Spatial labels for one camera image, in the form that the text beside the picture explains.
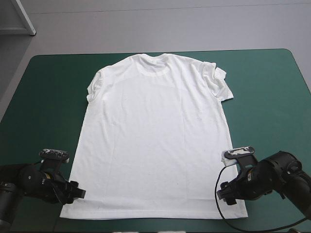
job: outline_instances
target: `black cable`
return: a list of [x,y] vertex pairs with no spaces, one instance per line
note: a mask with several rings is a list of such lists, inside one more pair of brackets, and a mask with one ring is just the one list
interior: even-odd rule
[[225,168],[226,168],[226,166],[220,171],[220,173],[219,173],[219,175],[218,175],[218,178],[217,178],[217,181],[216,181],[216,185],[215,185],[215,193],[214,193],[214,194],[215,194],[215,201],[216,201],[216,205],[217,205],[217,209],[218,209],[218,211],[219,211],[219,214],[220,214],[220,216],[223,218],[223,220],[225,221],[225,223],[228,224],[231,228],[233,228],[233,229],[235,229],[235,230],[238,230],[238,231],[240,231],[240,232],[244,232],[244,233],[268,233],[268,232],[275,232],[275,231],[283,230],[283,229],[286,229],[286,228],[289,228],[289,227],[293,227],[293,226],[295,226],[295,225],[297,225],[297,224],[299,224],[299,223],[302,223],[303,221],[307,220],[307,218],[305,217],[305,218],[303,218],[303,219],[301,219],[301,220],[299,220],[299,221],[297,221],[297,222],[294,222],[294,223],[289,224],[289,225],[284,226],[284,227],[278,227],[278,228],[273,228],[273,229],[268,229],[268,230],[262,230],[262,231],[247,231],[247,230],[243,230],[243,229],[240,229],[240,228],[238,228],[238,227],[235,227],[235,226],[231,225],[231,224],[227,221],[227,219],[225,219],[223,213],[221,212],[221,210],[220,210],[220,208],[219,208],[219,204],[218,204],[218,200],[217,200],[217,194],[216,194],[216,192],[217,192],[217,186],[218,186],[218,182],[219,182],[220,176],[221,176],[221,174],[222,174],[222,172],[224,171]]

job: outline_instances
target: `t-shirt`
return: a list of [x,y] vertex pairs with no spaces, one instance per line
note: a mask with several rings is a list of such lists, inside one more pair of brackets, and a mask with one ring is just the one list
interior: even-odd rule
[[[215,63],[174,54],[137,54],[99,70],[70,180],[86,190],[61,217],[221,218],[214,186],[232,148],[221,102],[233,98]],[[228,167],[220,180],[237,176]],[[244,201],[226,218],[247,217]]]

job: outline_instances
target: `gray floor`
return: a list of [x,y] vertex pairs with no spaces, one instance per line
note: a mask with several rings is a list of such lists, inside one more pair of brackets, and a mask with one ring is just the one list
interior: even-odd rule
[[37,35],[0,36],[0,120],[38,54],[286,48],[311,88],[311,0],[22,3]]

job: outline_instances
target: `green table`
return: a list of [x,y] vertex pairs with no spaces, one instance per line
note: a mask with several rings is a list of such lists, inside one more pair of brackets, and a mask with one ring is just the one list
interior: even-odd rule
[[[289,151],[311,174],[311,96],[288,50],[228,50],[175,52],[216,62],[227,71],[234,99],[223,102],[233,147],[251,145],[257,158]],[[43,148],[66,150],[71,162],[62,172],[69,177],[87,101],[86,87],[100,68],[133,54],[40,55],[31,59],[0,123],[3,164],[31,163]],[[247,201],[249,218],[230,222],[249,230],[287,225],[302,214],[275,192]],[[168,231],[234,232],[222,220],[59,218],[61,205],[24,198],[12,231]],[[311,229],[311,222],[297,226]]]

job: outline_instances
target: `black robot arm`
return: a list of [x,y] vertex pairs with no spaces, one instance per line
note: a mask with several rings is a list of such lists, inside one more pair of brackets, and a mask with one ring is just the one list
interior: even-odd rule
[[24,196],[63,205],[84,198],[85,190],[75,181],[68,182],[59,171],[61,164],[69,161],[69,153],[44,149],[39,155],[39,169],[35,164],[0,166],[0,232],[9,230]]
[[236,199],[256,200],[275,190],[311,219],[311,177],[302,170],[301,162],[283,151],[258,162],[254,152],[252,147],[244,147],[223,153],[225,165],[237,163],[240,171],[235,179],[221,184],[219,199],[233,205]]

